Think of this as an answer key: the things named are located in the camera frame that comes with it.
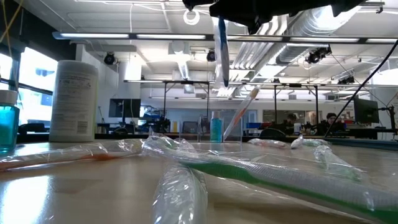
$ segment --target person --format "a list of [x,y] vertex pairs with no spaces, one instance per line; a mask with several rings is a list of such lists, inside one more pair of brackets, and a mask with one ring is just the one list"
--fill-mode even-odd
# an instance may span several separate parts
[[333,125],[330,129],[330,133],[336,133],[338,131],[345,131],[343,123],[336,122],[333,124],[333,122],[337,119],[337,115],[335,113],[328,113],[326,115],[326,121],[322,121],[317,129],[318,129],[318,135],[324,135],[328,131],[329,127]]
[[287,119],[284,120],[282,124],[273,124],[269,128],[277,129],[285,134],[293,134],[294,123],[296,122],[296,120],[297,117],[295,114],[288,114]]

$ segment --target table surface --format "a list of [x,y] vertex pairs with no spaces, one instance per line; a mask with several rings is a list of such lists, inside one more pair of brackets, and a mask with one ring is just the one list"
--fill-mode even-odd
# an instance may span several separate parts
[[[18,145],[16,154],[71,147],[76,143]],[[252,144],[195,143],[198,149],[264,151]],[[367,172],[371,182],[398,186],[398,153],[333,146],[333,152]],[[313,157],[311,151],[266,149],[286,157]],[[11,170],[0,176],[0,223],[151,223],[157,183],[170,161],[134,156]],[[208,223],[362,223],[325,213],[250,185],[206,175]]]

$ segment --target plastic wrap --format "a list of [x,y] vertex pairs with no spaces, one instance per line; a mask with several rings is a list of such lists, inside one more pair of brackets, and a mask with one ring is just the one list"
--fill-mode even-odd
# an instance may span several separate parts
[[105,161],[119,157],[138,155],[141,151],[141,139],[83,144],[38,154],[2,157],[0,158],[0,170],[87,159]]
[[179,151],[171,147],[171,141],[151,136],[143,148],[210,175],[241,180],[368,220],[396,223],[398,219],[396,193],[273,164]]
[[229,52],[226,38],[228,21],[213,17],[215,53],[216,53],[216,87],[228,87],[229,83]]
[[304,139],[304,136],[300,135],[296,140],[293,141],[291,148],[298,149],[302,146],[309,146],[309,147],[331,146],[331,143],[323,139]]
[[232,129],[239,123],[239,120],[242,118],[242,116],[244,115],[244,113],[248,109],[248,107],[251,104],[251,102],[254,99],[256,99],[256,96],[259,93],[259,91],[260,91],[260,86],[255,87],[250,92],[250,94],[248,94],[248,96],[243,100],[243,102],[238,106],[238,109],[236,110],[236,112],[235,112],[235,114],[234,114],[234,116],[232,118],[232,121],[230,122],[228,127],[225,129],[224,141],[229,136],[229,134],[231,133]]
[[153,223],[206,223],[206,209],[204,176],[180,164],[169,165],[157,186]]
[[328,146],[318,146],[313,154],[317,162],[331,175],[358,182],[368,181],[366,174],[334,155]]
[[292,142],[291,149],[298,149],[303,146],[304,136],[300,135],[296,140]]
[[248,141],[248,143],[263,147],[275,147],[278,149],[287,149],[289,147],[286,143],[276,140],[252,139]]

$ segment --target computer monitor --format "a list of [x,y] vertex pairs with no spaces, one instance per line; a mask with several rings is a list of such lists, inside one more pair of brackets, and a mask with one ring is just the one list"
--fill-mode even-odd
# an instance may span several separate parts
[[140,99],[111,99],[109,102],[109,117],[122,118],[123,108],[125,118],[139,118]]
[[354,98],[355,121],[357,123],[379,123],[379,106],[376,101]]

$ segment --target small blue bottle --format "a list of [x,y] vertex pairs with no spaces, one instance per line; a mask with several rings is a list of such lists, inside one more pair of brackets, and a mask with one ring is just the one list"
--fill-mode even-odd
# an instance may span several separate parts
[[15,148],[18,134],[19,108],[17,92],[0,90],[0,151],[12,151]]
[[210,141],[223,141],[223,121],[220,119],[220,112],[213,111],[210,124]]

